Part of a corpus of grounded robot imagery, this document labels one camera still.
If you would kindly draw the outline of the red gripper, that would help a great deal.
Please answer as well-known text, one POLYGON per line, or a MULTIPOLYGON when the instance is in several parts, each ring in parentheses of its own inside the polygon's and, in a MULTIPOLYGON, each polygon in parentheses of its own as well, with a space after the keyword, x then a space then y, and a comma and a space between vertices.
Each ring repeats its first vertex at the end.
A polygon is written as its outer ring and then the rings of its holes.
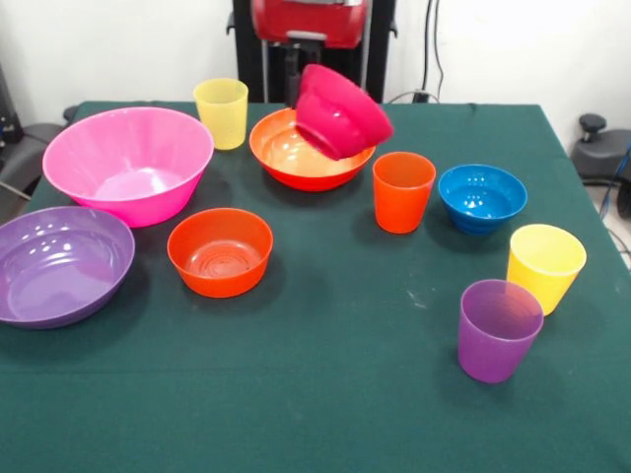
MULTIPOLYGON (((250 2, 260 39, 270 42, 320 41, 328 48, 354 48, 363 36, 366 1, 250 2)), ((285 45, 285 104, 295 106, 301 83, 300 46, 285 45)))

